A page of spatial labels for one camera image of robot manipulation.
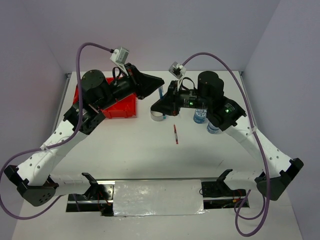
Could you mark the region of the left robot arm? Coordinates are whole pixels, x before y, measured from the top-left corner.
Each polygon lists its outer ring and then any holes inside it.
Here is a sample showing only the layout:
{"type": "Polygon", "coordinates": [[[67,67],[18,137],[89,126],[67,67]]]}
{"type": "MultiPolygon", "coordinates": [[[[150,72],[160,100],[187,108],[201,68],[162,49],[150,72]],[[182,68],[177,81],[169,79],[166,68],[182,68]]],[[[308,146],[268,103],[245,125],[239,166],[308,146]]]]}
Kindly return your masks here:
{"type": "Polygon", "coordinates": [[[27,160],[5,168],[4,174],[32,206],[42,206],[60,195],[79,194],[88,200],[97,196],[100,185],[89,173],[54,176],[52,171],[105,120],[105,109],[132,94],[142,100],[165,83],[162,78],[142,73],[130,63],[125,67],[128,74],[112,82],[107,82],[100,70],[87,71],[78,87],[78,101],[64,114],[53,134],[27,160]]]}

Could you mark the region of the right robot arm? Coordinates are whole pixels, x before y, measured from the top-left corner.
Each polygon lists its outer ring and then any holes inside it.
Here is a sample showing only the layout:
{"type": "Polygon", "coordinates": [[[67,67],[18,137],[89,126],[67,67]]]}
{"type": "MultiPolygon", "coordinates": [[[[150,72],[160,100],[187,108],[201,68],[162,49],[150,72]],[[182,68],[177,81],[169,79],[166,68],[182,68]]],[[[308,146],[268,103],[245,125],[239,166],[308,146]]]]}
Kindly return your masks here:
{"type": "Polygon", "coordinates": [[[249,113],[224,95],[224,82],[213,71],[197,77],[197,88],[187,89],[171,81],[164,96],[151,106],[151,111],[177,116],[182,108],[205,109],[214,126],[235,139],[255,160],[266,162],[268,171],[255,178],[257,190],[276,201],[294,180],[304,163],[281,152],[250,122],[249,113]]]}

